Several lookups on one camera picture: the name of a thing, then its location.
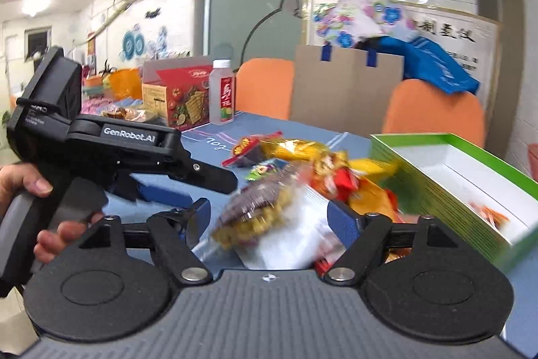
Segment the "red printed box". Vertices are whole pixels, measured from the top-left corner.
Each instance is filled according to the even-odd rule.
[[[209,122],[208,57],[149,60],[144,63],[144,106],[166,120],[168,127],[188,130]]]

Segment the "metal screw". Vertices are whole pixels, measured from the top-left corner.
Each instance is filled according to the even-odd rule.
[[[349,268],[333,268],[329,271],[329,277],[334,281],[347,281],[355,277],[355,272]]]
[[[188,281],[200,281],[204,280],[208,275],[208,272],[204,268],[186,268],[181,272],[181,277]]]

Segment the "beverage bottle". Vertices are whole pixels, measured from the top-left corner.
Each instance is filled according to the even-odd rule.
[[[209,74],[209,122],[223,125],[233,121],[235,77],[230,60],[215,60]]]

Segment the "hand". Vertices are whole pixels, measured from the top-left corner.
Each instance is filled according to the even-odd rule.
[[[91,216],[91,224],[103,218],[101,212]],[[58,226],[56,233],[42,230],[37,235],[37,245],[34,247],[34,256],[43,263],[50,263],[64,248],[80,238],[87,229],[87,224],[76,221],[64,221]]]
[[[0,216],[4,216],[17,192],[25,188],[31,194],[45,198],[52,186],[29,163],[8,165],[0,169]]]

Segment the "orange bag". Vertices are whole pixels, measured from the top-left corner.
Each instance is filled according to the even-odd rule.
[[[108,78],[116,101],[125,98],[142,99],[142,79],[138,68],[117,70]]]

